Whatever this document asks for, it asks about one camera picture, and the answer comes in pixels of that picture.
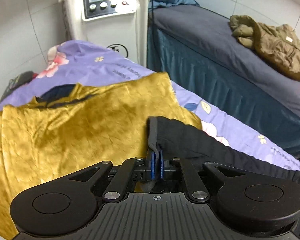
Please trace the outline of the black quilted jacket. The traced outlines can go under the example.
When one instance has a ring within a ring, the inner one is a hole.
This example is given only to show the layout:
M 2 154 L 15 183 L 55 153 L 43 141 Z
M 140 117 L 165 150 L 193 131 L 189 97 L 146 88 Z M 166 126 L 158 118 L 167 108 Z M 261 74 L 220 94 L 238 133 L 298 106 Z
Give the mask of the black quilted jacket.
M 156 154 L 172 159 L 190 160 L 195 167 L 206 161 L 255 172 L 266 176 L 291 180 L 300 185 L 300 171 L 286 170 L 266 161 L 258 160 L 243 152 L 218 142 L 199 129 L 178 120 L 163 116 L 147 120 L 148 146 Z

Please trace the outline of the golden velvet cloth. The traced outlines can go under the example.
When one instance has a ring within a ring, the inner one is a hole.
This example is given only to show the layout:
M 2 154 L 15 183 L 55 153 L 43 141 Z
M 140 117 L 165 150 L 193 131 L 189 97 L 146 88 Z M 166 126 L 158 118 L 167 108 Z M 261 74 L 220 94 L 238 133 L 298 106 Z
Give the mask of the golden velvet cloth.
M 0 111 L 0 236 L 16 234 L 10 204 L 20 192 L 109 160 L 146 155 L 146 122 L 164 116 L 201 128 L 178 103 L 168 74 L 103 87 L 75 85 L 53 102 Z

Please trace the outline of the teal bed skirt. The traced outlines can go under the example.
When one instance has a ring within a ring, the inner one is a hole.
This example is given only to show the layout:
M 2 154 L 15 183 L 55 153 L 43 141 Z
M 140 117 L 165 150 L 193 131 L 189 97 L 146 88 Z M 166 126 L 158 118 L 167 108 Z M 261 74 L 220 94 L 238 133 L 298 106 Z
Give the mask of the teal bed skirt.
M 265 135 L 300 158 L 300 118 L 256 85 L 204 57 L 175 37 L 150 27 L 147 67 Z

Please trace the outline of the purple floral bed sheet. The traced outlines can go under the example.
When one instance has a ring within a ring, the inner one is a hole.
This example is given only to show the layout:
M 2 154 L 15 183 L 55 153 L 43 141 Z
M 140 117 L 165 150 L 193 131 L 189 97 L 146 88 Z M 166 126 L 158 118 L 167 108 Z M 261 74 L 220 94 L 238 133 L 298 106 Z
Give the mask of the purple floral bed sheet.
M 101 87 L 136 80 L 151 70 L 122 57 L 109 49 L 89 42 L 68 41 L 52 47 L 48 67 L 31 82 L 17 86 L 17 80 L 6 89 L 0 103 L 21 106 L 33 97 L 44 99 L 67 92 L 73 84 Z M 238 151 L 288 170 L 300 171 L 300 158 L 287 153 L 265 135 L 242 123 L 197 94 L 171 82 L 181 106 L 195 113 L 205 132 Z

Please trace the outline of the dark grey bed sheet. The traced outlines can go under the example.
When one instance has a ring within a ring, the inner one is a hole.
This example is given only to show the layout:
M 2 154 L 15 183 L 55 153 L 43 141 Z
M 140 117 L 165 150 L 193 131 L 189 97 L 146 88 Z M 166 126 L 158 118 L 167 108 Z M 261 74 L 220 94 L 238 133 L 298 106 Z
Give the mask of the dark grey bed sheet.
M 250 81 L 300 117 L 300 82 L 280 74 L 232 36 L 229 20 L 195 5 L 154 10 L 162 31 Z

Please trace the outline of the white machine with knobs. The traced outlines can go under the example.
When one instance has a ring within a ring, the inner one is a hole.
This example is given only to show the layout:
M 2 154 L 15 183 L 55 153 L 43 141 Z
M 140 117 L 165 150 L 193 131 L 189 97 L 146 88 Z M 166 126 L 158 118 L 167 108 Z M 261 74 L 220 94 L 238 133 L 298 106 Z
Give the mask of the white machine with knobs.
M 61 0 L 68 33 L 147 64 L 149 0 Z

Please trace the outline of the olive brown jacket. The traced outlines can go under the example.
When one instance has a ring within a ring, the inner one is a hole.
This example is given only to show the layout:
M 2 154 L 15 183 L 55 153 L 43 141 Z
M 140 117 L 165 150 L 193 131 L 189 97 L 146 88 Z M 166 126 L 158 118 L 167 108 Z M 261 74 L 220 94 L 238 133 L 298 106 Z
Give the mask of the olive brown jacket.
M 300 39 L 290 25 L 267 25 L 247 15 L 232 15 L 229 25 L 241 45 L 280 74 L 300 81 Z

